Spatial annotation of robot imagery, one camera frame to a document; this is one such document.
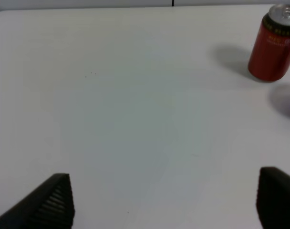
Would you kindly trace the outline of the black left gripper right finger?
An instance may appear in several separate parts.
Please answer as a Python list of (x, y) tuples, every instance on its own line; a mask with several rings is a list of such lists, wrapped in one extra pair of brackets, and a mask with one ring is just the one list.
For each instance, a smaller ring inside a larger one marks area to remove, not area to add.
[(264, 229), (290, 229), (290, 175), (276, 167), (262, 167), (256, 208)]

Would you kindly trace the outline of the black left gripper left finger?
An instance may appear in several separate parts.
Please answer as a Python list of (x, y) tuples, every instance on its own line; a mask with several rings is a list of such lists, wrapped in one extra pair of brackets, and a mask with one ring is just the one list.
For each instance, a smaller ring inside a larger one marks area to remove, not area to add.
[(0, 229), (71, 229), (75, 216), (70, 175), (56, 173), (0, 216)]

